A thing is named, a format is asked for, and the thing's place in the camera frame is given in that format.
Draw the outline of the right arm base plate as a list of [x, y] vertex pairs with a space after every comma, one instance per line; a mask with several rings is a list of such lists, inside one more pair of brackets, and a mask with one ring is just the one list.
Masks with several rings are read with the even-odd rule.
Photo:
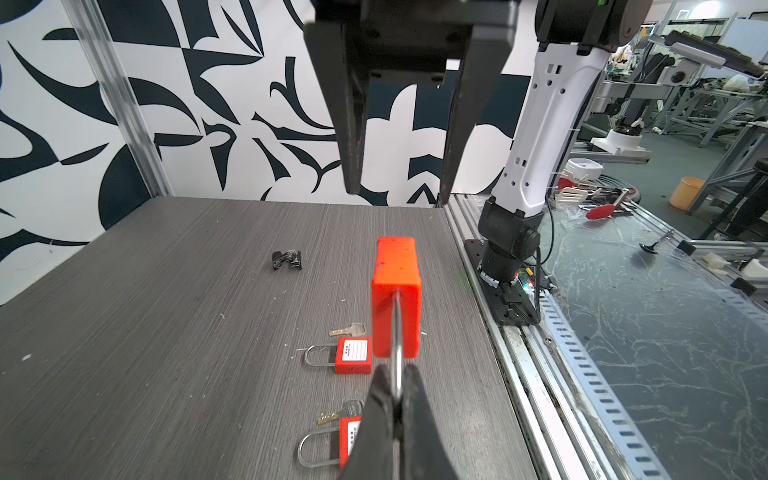
[[532, 287], [529, 290], [526, 290], [527, 282], [522, 272], [519, 272], [511, 282], [503, 283], [489, 277], [481, 268], [486, 250], [483, 240], [465, 240], [464, 250], [469, 257], [473, 273], [479, 281], [482, 297], [496, 324], [522, 327], [540, 323], [536, 277], [533, 277]]

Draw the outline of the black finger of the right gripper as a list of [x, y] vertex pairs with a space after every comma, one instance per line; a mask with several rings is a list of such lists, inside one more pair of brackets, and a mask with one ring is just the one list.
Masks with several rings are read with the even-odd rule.
[[477, 25], [466, 42], [449, 108], [437, 207], [449, 200], [466, 144], [498, 84], [515, 33], [515, 27]]
[[308, 23], [304, 41], [335, 131], [345, 190], [357, 195], [363, 168], [369, 70], [354, 35], [342, 22]]

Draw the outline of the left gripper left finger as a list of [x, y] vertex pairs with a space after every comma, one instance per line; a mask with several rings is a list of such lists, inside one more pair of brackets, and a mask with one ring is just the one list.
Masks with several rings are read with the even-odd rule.
[[395, 413], [390, 373], [380, 365], [374, 370], [353, 448], [339, 479], [393, 478]]

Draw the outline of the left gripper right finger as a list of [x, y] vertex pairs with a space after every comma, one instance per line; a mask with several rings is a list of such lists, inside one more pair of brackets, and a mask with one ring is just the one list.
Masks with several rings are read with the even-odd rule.
[[441, 441], [437, 422], [416, 365], [403, 374], [400, 401], [401, 479], [458, 479]]

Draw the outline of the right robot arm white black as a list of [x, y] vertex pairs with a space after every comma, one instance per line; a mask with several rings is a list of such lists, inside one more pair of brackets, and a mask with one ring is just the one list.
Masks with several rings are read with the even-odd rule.
[[[534, 72], [510, 156], [479, 222], [487, 246], [481, 270], [513, 282], [538, 244], [548, 189], [609, 57], [638, 32], [647, 1], [541, 1]], [[515, 1], [317, 1], [303, 29], [335, 130], [346, 191], [361, 187], [369, 84], [395, 76], [442, 82], [459, 70], [437, 202], [449, 199], [469, 137], [514, 45]]]

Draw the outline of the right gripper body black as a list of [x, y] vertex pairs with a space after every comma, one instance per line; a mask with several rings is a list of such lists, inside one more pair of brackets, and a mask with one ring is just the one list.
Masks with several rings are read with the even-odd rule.
[[315, 1], [311, 60], [322, 84], [395, 77], [441, 82], [450, 60], [462, 84], [496, 79], [513, 45], [516, 1]]

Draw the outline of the red padlock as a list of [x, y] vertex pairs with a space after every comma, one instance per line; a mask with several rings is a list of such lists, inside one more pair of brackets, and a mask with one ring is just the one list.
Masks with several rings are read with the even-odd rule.
[[305, 434], [298, 442], [296, 460], [308, 469], [342, 468], [348, 460], [362, 417], [342, 417], [334, 426], [324, 426]]
[[397, 402], [403, 394], [405, 361], [419, 355], [421, 306], [422, 279], [415, 239], [379, 238], [371, 282], [373, 353], [390, 360], [391, 391]]
[[304, 362], [310, 367], [332, 368], [337, 375], [368, 375], [373, 371], [372, 338], [341, 336], [335, 344], [309, 346]]

